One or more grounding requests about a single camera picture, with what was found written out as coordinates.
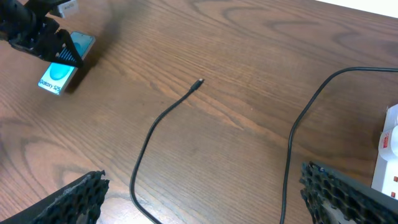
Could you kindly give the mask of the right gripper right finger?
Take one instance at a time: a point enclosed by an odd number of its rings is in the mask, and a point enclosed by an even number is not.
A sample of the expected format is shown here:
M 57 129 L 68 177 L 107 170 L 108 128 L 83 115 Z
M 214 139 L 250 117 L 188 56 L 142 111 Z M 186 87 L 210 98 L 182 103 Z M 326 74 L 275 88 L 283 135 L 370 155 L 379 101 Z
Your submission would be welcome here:
M 302 164 L 300 191 L 313 223 L 397 223 L 397 200 L 321 163 Z

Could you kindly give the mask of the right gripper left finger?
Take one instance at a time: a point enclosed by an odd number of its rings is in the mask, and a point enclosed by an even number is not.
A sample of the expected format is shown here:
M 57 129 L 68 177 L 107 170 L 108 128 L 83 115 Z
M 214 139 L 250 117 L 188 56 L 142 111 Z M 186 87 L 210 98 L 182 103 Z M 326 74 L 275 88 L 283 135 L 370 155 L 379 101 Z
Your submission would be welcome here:
M 88 172 L 1 224 L 95 224 L 109 189 L 104 175 L 103 170 Z

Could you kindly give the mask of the white power strip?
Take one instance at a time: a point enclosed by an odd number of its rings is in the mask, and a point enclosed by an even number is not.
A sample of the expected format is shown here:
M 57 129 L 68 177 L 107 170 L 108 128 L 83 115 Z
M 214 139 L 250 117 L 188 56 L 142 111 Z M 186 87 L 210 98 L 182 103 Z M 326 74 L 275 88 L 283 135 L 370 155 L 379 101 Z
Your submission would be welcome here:
M 397 200 L 397 105 L 386 112 L 371 187 Z

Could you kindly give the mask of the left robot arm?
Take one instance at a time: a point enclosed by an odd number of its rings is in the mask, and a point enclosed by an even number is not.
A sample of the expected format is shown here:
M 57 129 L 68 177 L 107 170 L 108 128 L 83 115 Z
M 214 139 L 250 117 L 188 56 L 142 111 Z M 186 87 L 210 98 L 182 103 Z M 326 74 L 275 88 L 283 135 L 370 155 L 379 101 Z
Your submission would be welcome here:
M 1 40 L 40 58 L 80 68 L 83 59 L 70 33 L 47 14 L 65 18 L 78 12 L 74 0 L 1 0 Z

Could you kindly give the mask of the Galaxy smartphone with cyan screen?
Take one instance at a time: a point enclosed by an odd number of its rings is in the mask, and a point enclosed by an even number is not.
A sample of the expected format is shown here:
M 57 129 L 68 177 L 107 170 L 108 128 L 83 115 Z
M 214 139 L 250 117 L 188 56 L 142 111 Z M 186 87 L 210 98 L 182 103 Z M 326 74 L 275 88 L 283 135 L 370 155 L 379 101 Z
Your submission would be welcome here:
M 77 52 L 84 59 L 95 43 L 95 37 L 77 31 L 72 32 L 70 35 Z M 73 66 L 51 63 L 37 85 L 55 95 L 61 95 L 77 70 Z

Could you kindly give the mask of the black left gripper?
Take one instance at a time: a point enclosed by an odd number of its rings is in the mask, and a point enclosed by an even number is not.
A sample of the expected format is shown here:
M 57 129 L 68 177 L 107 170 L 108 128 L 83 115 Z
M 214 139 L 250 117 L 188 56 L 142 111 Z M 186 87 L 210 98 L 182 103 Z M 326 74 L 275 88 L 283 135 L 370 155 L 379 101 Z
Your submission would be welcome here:
M 6 0 L 6 42 L 21 52 L 45 61 L 76 68 L 83 66 L 83 59 L 74 42 L 59 23 L 47 14 L 66 0 Z

